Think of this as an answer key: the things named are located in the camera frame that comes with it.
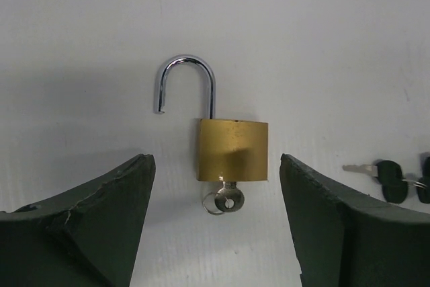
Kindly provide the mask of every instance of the lock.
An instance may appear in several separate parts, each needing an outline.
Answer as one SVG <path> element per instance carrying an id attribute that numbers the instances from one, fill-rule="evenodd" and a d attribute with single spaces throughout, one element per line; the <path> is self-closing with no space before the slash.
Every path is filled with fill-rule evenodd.
<path id="1" fill-rule="evenodd" d="M 245 197 L 237 188 L 238 181 L 267 181 L 268 124 L 243 120 L 215 119 L 216 82 L 209 65 L 193 55 L 179 55 L 168 60 L 159 70 L 156 113 L 163 114 L 166 82 L 170 70 L 191 63 L 205 72 L 208 80 L 207 118 L 200 120 L 198 133 L 198 180 L 219 182 L 222 187 L 203 199 L 203 207 L 213 215 L 240 210 Z M 214 196 L 219 212 L 206 206 Z"/>

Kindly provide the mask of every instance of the brass padlock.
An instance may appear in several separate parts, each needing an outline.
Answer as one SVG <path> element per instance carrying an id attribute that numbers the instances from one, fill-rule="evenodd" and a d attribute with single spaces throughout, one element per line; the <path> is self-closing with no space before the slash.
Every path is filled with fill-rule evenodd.
<path id="1" fill-rule="evenodd" d="M 203 206 L 213 215 L 240 210 L 245 202 L 238 181 L 267 181 L 268 124 L 242 120 L 215 118 L 215 76 L 209 65 L 192 55 L 179 55 L 165 63 L 159 71 L 157 82 L 159 100 L 156 113 L 162 114 L 165 105 L 165 88 L 169 71 L 181 63 L 199 66 L 208 78 L 208 118 L 200 120 L 198 180 L 222 184 L 216 193 L 203 199 Z M 206 207 L 205 200 L 214 195 L 220 212 Z"/>

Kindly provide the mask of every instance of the white surface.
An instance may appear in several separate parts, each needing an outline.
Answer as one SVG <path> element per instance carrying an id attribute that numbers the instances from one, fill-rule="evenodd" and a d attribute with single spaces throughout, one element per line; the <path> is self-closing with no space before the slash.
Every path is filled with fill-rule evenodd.
<path id="1" fill-rule="evenodd" d="M 0 0 L 0 209 L 72 188 L 139 152 L 157 176 L 132 286 L 300 286 L 278 167 L 289 153 L 382 198 L 344 163 L 430 151 L 429 0 Z M 193 155 L 205 59 L 219 118 L 269 122 L 269 182 L 236 214 L 200 206 Z M 414 190 L 403 204 L 430 211 Z"/>

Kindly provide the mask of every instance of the silver key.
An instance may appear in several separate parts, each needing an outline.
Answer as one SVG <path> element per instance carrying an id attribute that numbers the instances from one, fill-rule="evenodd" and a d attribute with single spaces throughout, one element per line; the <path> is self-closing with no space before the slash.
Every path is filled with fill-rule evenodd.
<path id="1" fill-rule="evenodd" d="M 344 165 L 342 166 L 344 171 L 350 171 L 352 173 L 365 174 L 372 177 L 378 176 L 378 168 L 375 165 L 363 164 L 363 165 Z"/>

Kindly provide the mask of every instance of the padlock body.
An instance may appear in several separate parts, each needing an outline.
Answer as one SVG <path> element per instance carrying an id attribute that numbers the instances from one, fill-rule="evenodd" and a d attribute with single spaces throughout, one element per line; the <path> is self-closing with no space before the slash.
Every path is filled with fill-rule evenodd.
<path id="1" fill-rule="evenodd" d="M 267 181 L 269 125 L 201 119 L 199 181 Z"/>

